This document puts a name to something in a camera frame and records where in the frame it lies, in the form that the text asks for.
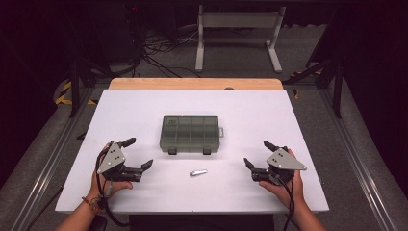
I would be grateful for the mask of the aluminium floor rail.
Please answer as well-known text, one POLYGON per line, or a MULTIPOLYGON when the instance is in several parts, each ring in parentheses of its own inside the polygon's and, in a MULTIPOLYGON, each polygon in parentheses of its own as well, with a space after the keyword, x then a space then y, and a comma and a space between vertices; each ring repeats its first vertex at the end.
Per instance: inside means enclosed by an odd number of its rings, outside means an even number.
POLYGON ((94 89, 85 88, 84 91, 79 96, 79 102, 77 103, 78 109, 73 117, 70 117, 62 133, 58 136, 55 147, 52 149, 44 168, 37 177, 33 188, 30 190, 21 211, 19 212, 11 231, 26 231, 29 223, 34 217, 34 212, 38 207, 41 198, 43 197, 51 178, 55 172, 55 169, 60 161, 63 153, 68 144, 68 139, 72 134, 72 131, 77 124, 79 117, 82 115, 83 110, 86 108, 90 97, 92 96, 94 89))
POLYGON ((385 206, 384 200, 382 199, 382 196, 377 189, 368 168, 360 158, 359 153, 352 142, 351 136, 343 123, 343 120, 337 117, 332 106, 333 101, 329 92, 327 90, 319 90, 319 96, 325 108, 328 110, 328 113, 330 114, 331 119, 341 137, 346 157, 351 164, 351 167, 358 179, 365 198, 370 205, 381 231, 399 231, 385 206))

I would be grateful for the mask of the white metal stand frame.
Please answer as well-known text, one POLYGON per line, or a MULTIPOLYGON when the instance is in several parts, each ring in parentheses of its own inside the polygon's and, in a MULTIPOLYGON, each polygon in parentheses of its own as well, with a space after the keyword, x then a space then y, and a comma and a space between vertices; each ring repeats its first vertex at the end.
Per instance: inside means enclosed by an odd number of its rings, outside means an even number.
POLYGON ((283 71, 275 45, 283 23, 286 8, 272 12, 205 12, 200 5, 197 17, 198 43, 195 70, 201 72, 204 64, 204 29, 205 28, 269 28, 272 37, 265 42, 271 64, 276 73, 283 71))

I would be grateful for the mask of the person's right hand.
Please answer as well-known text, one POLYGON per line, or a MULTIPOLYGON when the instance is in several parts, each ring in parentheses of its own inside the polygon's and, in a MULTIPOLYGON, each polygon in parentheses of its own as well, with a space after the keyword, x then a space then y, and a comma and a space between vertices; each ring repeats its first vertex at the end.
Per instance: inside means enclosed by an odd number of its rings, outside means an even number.
POLYGON ((293 196, 290 196, 284 186, 275 186, 269 182, 261 181, 259 183, 261 187, 273 193, 279 201, 287 208, 290 208, 291 199, 294 202, 298 200, 304 200, 304 193, 303 193, 303 181, 300 176, 300 171, 296 170, 294 172, 294 177, 292 181, 287 185, 287 187, 292 191, 293 196))

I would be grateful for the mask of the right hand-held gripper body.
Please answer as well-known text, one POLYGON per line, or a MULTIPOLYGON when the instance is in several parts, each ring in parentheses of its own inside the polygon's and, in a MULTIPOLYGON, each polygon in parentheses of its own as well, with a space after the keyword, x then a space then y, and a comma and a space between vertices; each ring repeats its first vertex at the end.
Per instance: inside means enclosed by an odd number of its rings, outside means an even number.
POLYGON ((296 170, 307 167, 292 156, 285 148, 278 148, 267 158, 268 168, 251 167, 251 178, 255 182, 267 181, 276 186, 286 185, 296 170))

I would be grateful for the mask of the black metal stand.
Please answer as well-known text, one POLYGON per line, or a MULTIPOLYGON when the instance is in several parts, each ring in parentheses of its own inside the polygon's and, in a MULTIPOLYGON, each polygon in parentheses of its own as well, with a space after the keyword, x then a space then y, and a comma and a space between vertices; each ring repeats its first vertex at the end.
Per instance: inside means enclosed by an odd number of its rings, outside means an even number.
POLYGON ((96 85, 97 77, 92 72, 95 69, 105 77, 114 78, 115 75, 108 69, 94 63, 85 58, 76 59, 71 65, 69 70, 69 81, 71 83, 71 96, 72 105, 70 117, 75 117, 76 113, 81 107, 80 96, 80 83, 83 83, 86 88, 93 88, 96 85))
POLYGON ((334 82, 332 108, 337 118, 341 118, 341 96, 343 89, 343 67, 341 60, 325 60, 321 63, 314 64, 311 67, 296 73, 294 77, 282 82, 283 85, 293 85, 302 79, 320 72, 315 86, 318 89, 327 89, 331 82, 334 82))

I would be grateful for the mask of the person's dark clothing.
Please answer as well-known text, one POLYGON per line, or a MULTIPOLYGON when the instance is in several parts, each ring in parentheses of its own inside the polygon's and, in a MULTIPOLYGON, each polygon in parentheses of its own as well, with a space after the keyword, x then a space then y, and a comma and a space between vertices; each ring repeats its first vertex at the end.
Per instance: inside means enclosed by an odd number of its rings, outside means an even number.
POLYGON ((273 215, 132 215, 130 231, 274 231, 273 215))

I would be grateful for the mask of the dark computer tower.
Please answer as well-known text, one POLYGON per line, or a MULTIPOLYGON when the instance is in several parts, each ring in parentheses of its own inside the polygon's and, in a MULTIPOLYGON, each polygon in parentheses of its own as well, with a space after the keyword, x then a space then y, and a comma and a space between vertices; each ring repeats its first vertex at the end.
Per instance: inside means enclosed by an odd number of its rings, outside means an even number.
POLYGON ((108 4, 104 19, 108 60, 111 63, 138 64, 139 49, 133 42, 124 6, 108 4))

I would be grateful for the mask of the yellow black striped floor tape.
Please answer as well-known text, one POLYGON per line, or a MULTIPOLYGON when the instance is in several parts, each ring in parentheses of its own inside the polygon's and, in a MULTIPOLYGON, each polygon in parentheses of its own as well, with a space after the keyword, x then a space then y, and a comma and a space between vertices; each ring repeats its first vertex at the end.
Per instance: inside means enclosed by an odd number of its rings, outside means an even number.
MULTIPOLYGON (((59 96, 57 97, 57 99, 55 100, 55 103, 57 105, 60 104, 64 104, 64 105, 72 105, 73 101, 71 99, 66 99, 66 94, 68 93, 69 89, 71 87, 71 82, 70 81, 66 81, 66 83, 63 85, 62 90, 59 94, 59 96)), ((98 100, 97 99, 90 99, 88 100, 88 105, 97 105, 98 104, 98 100)))

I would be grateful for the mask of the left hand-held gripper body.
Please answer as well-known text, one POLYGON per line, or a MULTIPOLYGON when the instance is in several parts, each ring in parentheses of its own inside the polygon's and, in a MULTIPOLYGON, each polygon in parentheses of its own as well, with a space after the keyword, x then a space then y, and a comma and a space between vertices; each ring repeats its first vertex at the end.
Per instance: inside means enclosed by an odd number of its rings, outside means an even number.
POLYGON ((126 158, 119 147, 119 142, 111 142, 109 148, 102 152, 102 160, 98 161, 96 172, 113 182, 139 182, 143 170, 124 165, 126 158))

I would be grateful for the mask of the grey-green plastic compartment box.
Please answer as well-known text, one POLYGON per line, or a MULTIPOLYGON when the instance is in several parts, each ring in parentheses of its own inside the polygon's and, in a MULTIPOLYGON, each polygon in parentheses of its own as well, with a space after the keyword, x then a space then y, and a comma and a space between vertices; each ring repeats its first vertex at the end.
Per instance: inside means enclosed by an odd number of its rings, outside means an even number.
POLYGON ((165 115, 160 147, 168 155, 181 152, 211 155, 220 147, 217 115, 165 115))

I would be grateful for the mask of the white table mat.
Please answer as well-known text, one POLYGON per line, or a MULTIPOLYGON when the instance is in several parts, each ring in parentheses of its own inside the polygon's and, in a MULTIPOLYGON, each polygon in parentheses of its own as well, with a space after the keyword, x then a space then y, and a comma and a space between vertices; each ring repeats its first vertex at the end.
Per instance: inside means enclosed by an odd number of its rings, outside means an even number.
POLYGON ((304 196, 315 212, 328 204, 283 90, 104 90, 87 135, 65 181, 56 209, 73 211, 89 191, 96 157, 109 141, 136 138, 125 148, 126 166, 152 160, 132 190, 109 201, 116 214, 259 214, 283 213, 279 200, 253 182, 243 158, 266 167, 269 141, 287 146, 307 169, 304 196), (165 115, 216 115, 223 130, 218 152, 209 156, 170 156, 159 146, 165 115), (190 177, 193 170, 208 173, 190 177))

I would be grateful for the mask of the person's left hand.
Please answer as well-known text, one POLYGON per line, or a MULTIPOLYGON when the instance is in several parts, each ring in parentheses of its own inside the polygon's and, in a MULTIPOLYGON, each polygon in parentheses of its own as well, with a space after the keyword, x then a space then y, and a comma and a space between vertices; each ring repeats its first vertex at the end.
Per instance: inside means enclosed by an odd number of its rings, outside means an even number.
MULTIPOLYGON (((91 185, 88 194, 83 198, 83 201, 86 204, 90 204, 95 198, 97 198, 100 195, 100 191, 98 188, 98 183, 100 181, 105 181, 105 178, 103 175, 99 175, 96 171, 92 173, 91 176, 91 185)), ((109 181, 109 184, 112 185, 111 193, 110 196, 113 196, 115 193, 121 191, 121 190, 132 190, 133 189, 133 184, 129 181, 123 181, 123 182, 111 182, 109 181)))

